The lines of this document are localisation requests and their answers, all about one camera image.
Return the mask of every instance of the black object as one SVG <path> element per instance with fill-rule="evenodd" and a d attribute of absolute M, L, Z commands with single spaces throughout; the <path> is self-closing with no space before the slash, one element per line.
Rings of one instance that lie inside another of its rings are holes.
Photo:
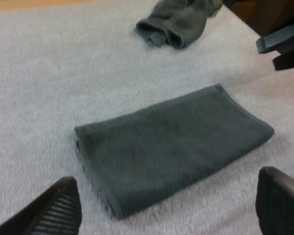
<path fill-rule="evenodd" d="M 290 25 L 287 25 L 278 31 L 261 37 L 257 40 L 256 45 L 259 53 L 268 53 L 279 51 L 281 56 L 276 58 L 274 62 L 275 69 L 286 70 L 294 68 L 294 20 Z"/>
<path fill-rule="evenodd" d="M 85 169 L 122 218 L 220 170 L 274 130 L 215 85 L 75 133 Z"/>
<path fill-rule="evenodd" d="M 63 177 L 0 225 L 0 235 L 77 235 L 81 221 L 76 180 Z"/>
<path fill-rule="evenodd" d="M 294 179 L 274 167 L 262 168 L 256 211 L 263 235 L 294 235 Z"/>
<path fill-rule="evenodd" d="M 294 69 L 294 49 L 276 57 L 273 64 L 277 71 Z"/>
<path fill-rule="evenodd" d="M 201 36 L 208 16 L 221 6 L 221 0 L 160 0 L 150 16 L 137 23 L 136 29 L 156 47 L 168 43 L 181 49 Z"/>

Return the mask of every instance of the black mesh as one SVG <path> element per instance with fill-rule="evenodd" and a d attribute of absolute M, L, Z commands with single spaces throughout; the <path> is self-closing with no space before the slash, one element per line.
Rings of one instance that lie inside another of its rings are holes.
<path fill-rule="evenodd" d="M 0 225 L 0 235 L 77 235 L 81 221 L 76 180 L 64 177 Z"/>

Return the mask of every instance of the dark gray towel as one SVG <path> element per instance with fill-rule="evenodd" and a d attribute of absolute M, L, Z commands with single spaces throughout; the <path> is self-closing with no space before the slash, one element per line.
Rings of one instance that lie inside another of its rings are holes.
<path fill-rule="evenodd" d="M 136 29 L 157 47 L 168 43 L 181 49 L 201 36 L 208 16 L 221 6 L 222 0 L 160 0 Z"/>
<path fill-rule="evenodd" d="M 274 130 L 215 85 L 75 133 L 90 177 L 122 218 L 220 170 Z"/>

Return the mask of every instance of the light gray carpet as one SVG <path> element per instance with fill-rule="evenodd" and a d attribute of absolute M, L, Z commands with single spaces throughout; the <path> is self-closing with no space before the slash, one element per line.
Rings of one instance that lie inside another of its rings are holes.
<path fill-rule="evenodd" d="M 257 175 L 294 177 L 294 70 L 275 72 L 257 35 L 223 8 L 186 50 L 133 32 L 156 0 L 0 13 L 0 223 L 65 175 L 78 181 L 80 234 L 259 235 Z M 74 127 L 221 83 L 275 128 L 265 145 L 146 211 L 111 221 L 75 152 Z"/>

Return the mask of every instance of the fabric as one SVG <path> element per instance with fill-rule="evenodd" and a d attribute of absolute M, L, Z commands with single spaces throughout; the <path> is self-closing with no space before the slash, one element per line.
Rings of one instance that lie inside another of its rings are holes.
<path fill-rule="evenodd" d="M 133 23 L 157 0 L 103 0 L 0 13 L 0 224 L 63 176 L 77 180 L 81 235 L 261 235 L 259 170 L 294 178 L 294 70 L 227 8 L 185 50 L 148 47 Z M 112 221 L 76 154 L 76 125 L 221 83 L 274 136 L 217 173 Z"/>
<path fill-rule="evenodd" d="M 221 85 L 75 128 L 77 146 L 117 218 L 139 212 L 266 142 L 273 129 Z"/>
<path fill-rule="evenodd" d="M 160 0 L 136 29 L 156 47 L 168 43 L 181 49 L 201 36 L 208 16 L 221 6 L 221 0 Z"/>

